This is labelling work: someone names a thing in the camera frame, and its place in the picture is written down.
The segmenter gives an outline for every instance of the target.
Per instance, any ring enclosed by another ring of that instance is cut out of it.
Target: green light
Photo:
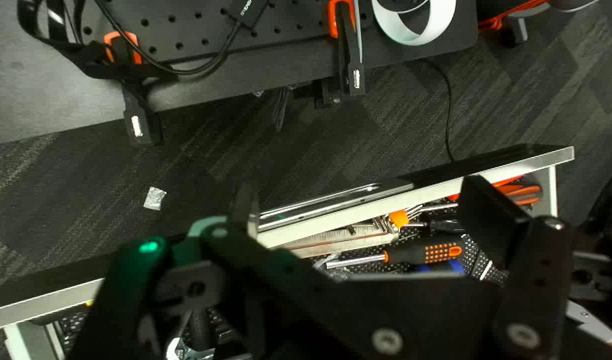
[[[141,252],[142,253],[153,253],[157,250],[160,250],[160,241],[144,241],[144,243],[141,243]]]

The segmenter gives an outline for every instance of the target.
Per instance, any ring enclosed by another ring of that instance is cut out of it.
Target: screwdriver
[[[346,268],[346,266],[361,266],[361,264],[373,264],[373,261],[385,261],[385,264],[438,264],[456,260],[465,253],[465,241],[454,235],[441,235],[434,240],[413,240],[404,241],[401,245],[392,245],[385,250],[385,253],[376,255],[365,255],[365,257],[351,257],[351,260],[333,260],[326,261],[326,269],[333,268]]]

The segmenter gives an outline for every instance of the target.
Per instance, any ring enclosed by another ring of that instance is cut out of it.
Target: screw
[[[226,235],[228,235],[226,228],[212,229],[212,237],[226,237]]]
[[[401,331],[392,328],[381,328],[373,333],[373,345],[385,355],[397,355],[404,348]]]
[[[546,218],[544,224],[546,224],[548,228],[558,229],[558,232],[565,229],[565,221],[558,220],[558,218]]]
[[[526,324],[511,324],[507,328],[507,333],[512,339],[512,343],[516,343],[518,348],[526,348],[526,349],[536,349],[542,342],[541,333]]]

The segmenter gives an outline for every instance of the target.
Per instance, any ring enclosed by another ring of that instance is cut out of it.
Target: clamp
[[[341,104],[346,96],[367,93],[359,0],[329,0],[329,36],[337,43],[338,74],[322,82],[322,101]]]
[[[127,36],[139,43],[139,36],[127,31]],[[131,48],[131,43],[120,36],[120,31],[108,31],[104,36],[107,57],[112,63],[133,65],[144,63],[142,55]],[[158,116],[148,106],[148,88],[144,78],[120,80],[124,96],[124,124],[127,132],[137,145],[162,144],[162,124]]]

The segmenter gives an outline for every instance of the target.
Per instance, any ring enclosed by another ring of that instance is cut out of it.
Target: power cord
[[[454,151],[452,151],[452,144],[450,144],[450,124],[452,124],[452,84],[448,74],[445,72],[443,65],[431,61],[431,59],[422,59],[425,63],[429,63],[433,69],[436,69],[441,74],[441,78],[446,82],[446,96],[448,96],[448,104],[446,104],[446,127],[445,127],[445,148],[446,148],[446,156],[450,161],[456,161]]]
[[[117,16],[110,12],[110,7],[107,5],[107,0],[96,0],[101,12],[104,13],[104,17],[110,22],[110,26],[127,39],[127,43],[139,51],[150,65],[175,74],[175,75],[193,75],[193,78],[207,78],[210,75],[214,69],[218,69],[224,59],[228,57],[228,50],[237,37],[237,33],[243,27],[240,20],[235,20],[224,43],[220,46],[218,53],[212,55],[208,61],[197,65],[197,67],[172,67],[167,65],[162,61],[158,61],[157,57],[153,57],[148,51],[144,51],[139,43],[133,42],[133,37],[129,36],[129,31],[124,29],[124,26],[117,20]]]

